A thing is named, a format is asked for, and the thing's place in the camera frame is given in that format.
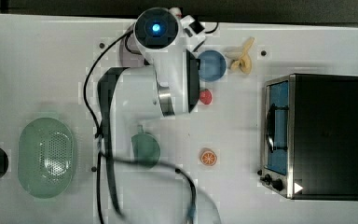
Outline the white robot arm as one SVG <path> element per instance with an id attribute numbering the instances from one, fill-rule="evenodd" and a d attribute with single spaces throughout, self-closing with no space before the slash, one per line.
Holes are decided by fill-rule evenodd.
<path id="1" fill-rule="evenodd" d="M 167 8 L 144 11 L 131 30 L 135 44 L 147 61 L 143 67 L 111 67 L 98 81 L 102 120 L 98 137 L 103 140 L 108 188 L 113 206 L 121 211 L 115 164 L 125 162 L 116 156 L 133 144 L 130 127 L 142 120 L 189 114 L 200 97 L 197 58 L 188 40 L 194 20 L 178 18 Z"/>

